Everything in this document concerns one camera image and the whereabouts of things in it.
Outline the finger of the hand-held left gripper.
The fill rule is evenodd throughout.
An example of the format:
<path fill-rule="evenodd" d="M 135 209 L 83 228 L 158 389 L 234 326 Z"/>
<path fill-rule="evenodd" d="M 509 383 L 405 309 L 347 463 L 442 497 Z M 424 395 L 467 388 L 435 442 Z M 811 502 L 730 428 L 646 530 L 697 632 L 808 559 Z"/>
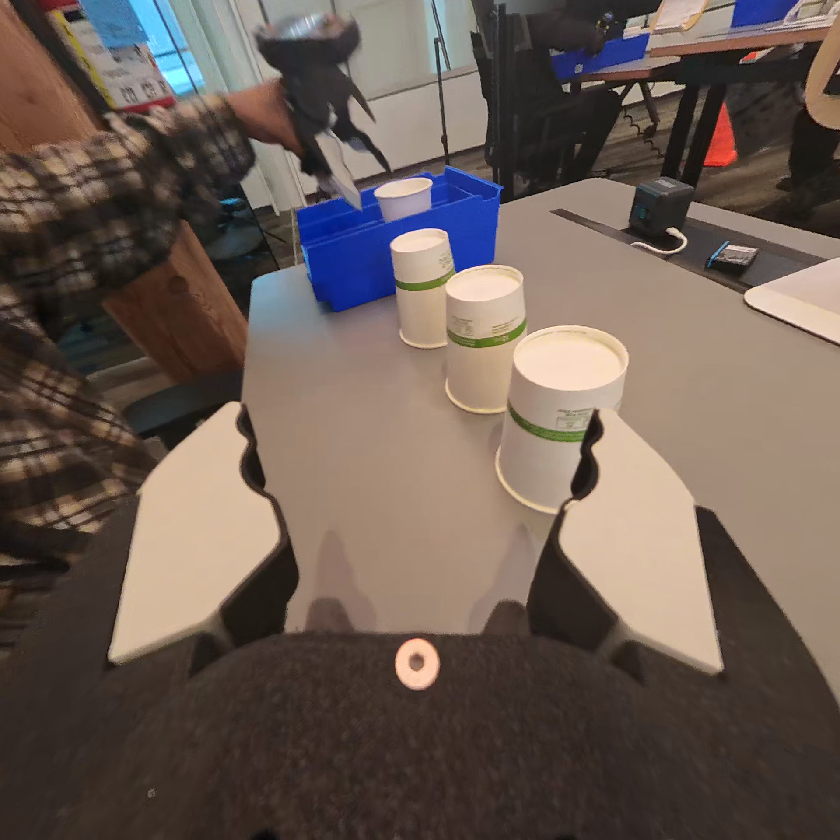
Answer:
<path fill-rule="evenodd" d="M 329 192 L 360 211 L 363 206 L 361 193 L 343 157 L 343 144 L 331 131 L 322 133 L 322 155 L 329 167 L 329 174 L 323 181 Z"/>

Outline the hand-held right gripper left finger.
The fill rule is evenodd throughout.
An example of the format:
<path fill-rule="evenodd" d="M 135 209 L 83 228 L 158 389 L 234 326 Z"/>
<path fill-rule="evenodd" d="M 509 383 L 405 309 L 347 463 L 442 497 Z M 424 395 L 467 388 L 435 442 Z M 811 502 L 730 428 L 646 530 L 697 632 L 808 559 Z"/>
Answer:
<path fill-rule="evenodd" d="M 239 648 L 285 630 L 298 565 L 245 404 L 228 402 L 138 492 L 108 661 L 207 634 Z"/>

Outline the white paper cup green stripe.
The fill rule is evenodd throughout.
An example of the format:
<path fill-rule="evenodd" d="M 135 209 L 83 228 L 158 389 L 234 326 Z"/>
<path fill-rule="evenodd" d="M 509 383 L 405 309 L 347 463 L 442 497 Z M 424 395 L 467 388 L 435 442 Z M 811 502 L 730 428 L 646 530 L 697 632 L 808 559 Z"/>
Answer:
<path fill-rule="evenodd" d="M 446 285 L 446 330 L 449 400 L 468 413 L 503 413 L 512 357 L 528 333 L 522 273 L 484 265 L 454 274 Z"/>
<path fill-rule="evenodd" d="M 542 329 L 519 343 L 495 459 L 514 500 L 554 515 L 570 498 L 592 417 L 620 408 L 628 365 L 619 339 L 582 325 Z"/>
<path fill-rule="evenodd" d="M 448 233 L 421 228 L 390 244 L 401 340 L 420 350 L 447 344 L 446 290 L 456 267 Z"/>
<path fill-rule="evenodd" d="M 415 176 L 391 181 L 374 189 L 374 198 L 385 223 L 428 212 L 433 205 L 434 180 Z"/>

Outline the blue plastic bin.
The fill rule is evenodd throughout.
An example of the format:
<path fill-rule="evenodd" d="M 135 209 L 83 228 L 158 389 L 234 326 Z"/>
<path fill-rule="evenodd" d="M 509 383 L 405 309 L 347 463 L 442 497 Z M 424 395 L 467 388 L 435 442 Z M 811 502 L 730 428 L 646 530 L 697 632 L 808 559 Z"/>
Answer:
<path fill-rule="evenodd" d="M 362 209 L 333 198 L 297 210 L 301 250 L 317 301 L 335 312 L 395 293 L 390 243 L 415 229 L 447 232 L 455 269 L 495 260 L 502 187 L 446 167 L 432 180 L 429 210 L 386 222 L 374 188 L 361 192 Z"/>

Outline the person's left forearm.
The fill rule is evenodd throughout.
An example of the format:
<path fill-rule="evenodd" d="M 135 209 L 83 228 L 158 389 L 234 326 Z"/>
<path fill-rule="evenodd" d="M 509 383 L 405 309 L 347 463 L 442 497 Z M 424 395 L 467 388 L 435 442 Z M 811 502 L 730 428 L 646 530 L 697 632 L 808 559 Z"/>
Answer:
<path fill-rule="evenodd" d="M 84 141 L 2 154 L 2 321 L 48 330 L 168 260 L 255 153 L 228 101 L 108 117 Z"/>

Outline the person's left hand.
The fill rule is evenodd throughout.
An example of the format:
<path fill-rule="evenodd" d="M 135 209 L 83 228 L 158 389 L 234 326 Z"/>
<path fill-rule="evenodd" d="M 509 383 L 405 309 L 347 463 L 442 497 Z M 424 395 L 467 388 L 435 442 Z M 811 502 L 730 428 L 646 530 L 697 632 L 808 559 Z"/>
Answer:
<path fill-rule="evenodd" d="M 303 156 L 303 148 L 292 124 L 286 89 L 280 77 L 241 91 L 229 92 L 226 101 L 251 140 L 275 145 Z"/>

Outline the black tripod stand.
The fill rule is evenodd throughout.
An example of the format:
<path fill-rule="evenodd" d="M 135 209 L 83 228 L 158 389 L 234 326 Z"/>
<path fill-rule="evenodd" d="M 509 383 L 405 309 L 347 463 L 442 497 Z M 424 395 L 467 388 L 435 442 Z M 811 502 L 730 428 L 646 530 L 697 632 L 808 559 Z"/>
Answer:
<path fill-rule="evenodd" d="M 448 57 L 448 50 L 445 43 L 445 36 L 443 26 L 440 21 L 438 13 L 438 6 L 436 1 L 430 1 L 430 8 L 435 26 L 434 36 L 434 57 L 436 66 L 437 79 L 437 96 L 439 107 L 439 121 L 440 121 L 440 142 L 442 144 L 444 153 L 444 165 L 450 166 L 450 152 L 448 146 L 448 131 L 446 121 L 446 106 L 445 106 L 445 92 L 444 92 L 444 70 L 451 70 L 451 64 Z"/>

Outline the person's plaid shirt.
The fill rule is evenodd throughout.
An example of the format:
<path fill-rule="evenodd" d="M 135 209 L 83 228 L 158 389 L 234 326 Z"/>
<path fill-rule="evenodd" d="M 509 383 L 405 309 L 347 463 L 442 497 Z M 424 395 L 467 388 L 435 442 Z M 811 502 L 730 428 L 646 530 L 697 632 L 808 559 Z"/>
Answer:
<path fill-rule="evenodd" d="M 23 299 L 1 296 L 2 611 L 19 582 L 68 572 L 155 460 Z"/>

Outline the paper notices on glass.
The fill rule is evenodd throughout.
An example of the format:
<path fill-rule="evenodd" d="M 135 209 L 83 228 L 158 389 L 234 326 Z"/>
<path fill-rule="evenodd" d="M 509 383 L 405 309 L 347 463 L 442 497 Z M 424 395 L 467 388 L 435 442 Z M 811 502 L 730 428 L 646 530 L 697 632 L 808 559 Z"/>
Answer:
<path fill-rule="evenodd" d="M 60 40 L 109 110 L 140 113 L 175 105 L 173 89 L 161 73 L 145 36 L 111 48 L 79 2 L 41 5 Z"/>

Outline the black office chair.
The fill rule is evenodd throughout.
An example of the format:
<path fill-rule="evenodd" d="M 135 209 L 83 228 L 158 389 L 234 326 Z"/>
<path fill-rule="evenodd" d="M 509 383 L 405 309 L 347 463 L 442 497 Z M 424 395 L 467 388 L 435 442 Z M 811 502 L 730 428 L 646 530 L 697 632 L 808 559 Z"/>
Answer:
<path fill-rule="evenodd" d="M 552 52 L 597 56 L 606 44 L 603 18 L 614 2 L 563 2 L 521 18 L 511 84 L 514 170 L 532 193 L 589 178 L 622 110 L 619 95 L 595 87 L 572 95 L 553 69 Z"/>

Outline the black battery pack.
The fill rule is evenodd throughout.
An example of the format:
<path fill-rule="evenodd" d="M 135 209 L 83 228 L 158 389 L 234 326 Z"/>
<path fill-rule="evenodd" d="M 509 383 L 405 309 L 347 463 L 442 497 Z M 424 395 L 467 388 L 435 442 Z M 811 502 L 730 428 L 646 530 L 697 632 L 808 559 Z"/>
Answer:
<path fill-rule="evenodd" d="M 759 248 L 726 241 L 709 257 L 706 268 L 741 275 L 753 265 L 759 253 Z"/>

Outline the papers on desk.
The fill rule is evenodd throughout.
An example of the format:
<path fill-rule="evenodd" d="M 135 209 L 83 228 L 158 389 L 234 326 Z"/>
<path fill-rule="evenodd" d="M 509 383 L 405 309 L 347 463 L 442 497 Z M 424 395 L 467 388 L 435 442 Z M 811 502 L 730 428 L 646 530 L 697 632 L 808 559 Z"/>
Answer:
<path fill-rule="evenodd" d="M 662 1 L 649 27 L 651 35 L 681 33 L 692 28 L 708 1 Z"/>

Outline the orange traffic cone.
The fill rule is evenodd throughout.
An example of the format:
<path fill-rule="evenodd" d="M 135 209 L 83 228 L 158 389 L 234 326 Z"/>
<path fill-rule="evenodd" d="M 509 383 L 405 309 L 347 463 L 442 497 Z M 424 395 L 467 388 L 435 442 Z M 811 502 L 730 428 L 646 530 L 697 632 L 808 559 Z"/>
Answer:
<path fill-rule="evenodd" d="M 703 165 L 705 168 L 722 169 L 736 163 L 738 159 L 728 106 L 723 102 Z"/>

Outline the background wooden desk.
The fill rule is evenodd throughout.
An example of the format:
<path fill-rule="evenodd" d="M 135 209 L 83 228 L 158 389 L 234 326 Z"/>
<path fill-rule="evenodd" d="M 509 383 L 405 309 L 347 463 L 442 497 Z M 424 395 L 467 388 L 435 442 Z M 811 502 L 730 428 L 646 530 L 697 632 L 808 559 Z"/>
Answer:
<path fill-rule="evenodd" d="M 646 57 L 572 81 L 673 81 L 684 90 L 669 135 L 661 175 L 697 186 L 705 167 L 721 106 L 733 83 L 804 81 L 817 48 L 833 26 L 808 28 L 735 28 L 705 38 L 665 43 L 660 38 Z"/>

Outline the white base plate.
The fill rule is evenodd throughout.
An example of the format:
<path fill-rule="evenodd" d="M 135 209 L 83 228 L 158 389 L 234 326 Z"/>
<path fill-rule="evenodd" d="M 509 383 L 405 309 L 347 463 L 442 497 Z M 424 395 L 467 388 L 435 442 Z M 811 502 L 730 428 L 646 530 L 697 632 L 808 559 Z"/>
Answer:
<path fill-rule="evenodd" d="M 754 287 L 743 299 L 756 312 L 839 345 L 839 258 Z"/>

